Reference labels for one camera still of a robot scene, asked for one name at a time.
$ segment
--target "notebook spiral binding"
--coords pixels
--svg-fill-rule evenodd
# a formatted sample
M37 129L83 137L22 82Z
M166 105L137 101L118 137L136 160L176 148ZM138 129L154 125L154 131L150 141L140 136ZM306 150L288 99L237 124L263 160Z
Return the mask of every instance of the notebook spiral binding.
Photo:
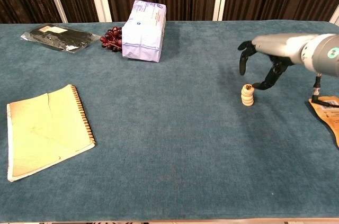
M88 120L87 120L87 117L86 117L83 105L81 103L81 100L80 100L80 97L79 97L79 94L78 94L78 91L77 91L77 89L76 89L76 87L74 85L72 85L71 87L72 87L72 91L73 91L73 94L74 94L74 97L75 97L75 100L76 100L76 104L78 105L81 117L82 117L82 119L84 121L84 124L85 124L85 127L87 129L88 136L90 137L90 141L91 141L91 143L95 144L95 139L93 137L90 124L88 123Z

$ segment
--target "black package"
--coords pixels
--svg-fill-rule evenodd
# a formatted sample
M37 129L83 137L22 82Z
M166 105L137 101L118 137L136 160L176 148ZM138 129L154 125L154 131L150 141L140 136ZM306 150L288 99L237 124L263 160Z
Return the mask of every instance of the black package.
M47 45L52 49L76 53L98 40L100 36L65 26L45 24L25 32L21 38Z

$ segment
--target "notebook cover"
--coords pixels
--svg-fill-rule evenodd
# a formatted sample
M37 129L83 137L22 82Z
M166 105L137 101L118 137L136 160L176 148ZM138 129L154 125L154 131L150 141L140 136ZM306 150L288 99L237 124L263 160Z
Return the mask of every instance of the notebook cover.
M32 175L95 146L73 85L7 105L8 180Z

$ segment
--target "logo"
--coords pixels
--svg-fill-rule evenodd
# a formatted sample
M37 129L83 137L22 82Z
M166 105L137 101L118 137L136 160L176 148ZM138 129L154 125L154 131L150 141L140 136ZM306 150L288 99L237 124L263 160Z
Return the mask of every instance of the logo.
M328 53L327 56L329 59L336 58L339 55L339 48L332 48Z

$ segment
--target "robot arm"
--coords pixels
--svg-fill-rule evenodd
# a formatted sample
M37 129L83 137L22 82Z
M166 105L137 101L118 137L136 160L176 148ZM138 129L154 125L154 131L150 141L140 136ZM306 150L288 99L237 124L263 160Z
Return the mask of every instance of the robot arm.
M339 35L338 34L271 34L245 41L238 47L243 50L239 70L246 72L246 62L257 52L268 55L273 62L265 80L254 83L261 90L272 87L288 66L304 64L317 73L339 76Z

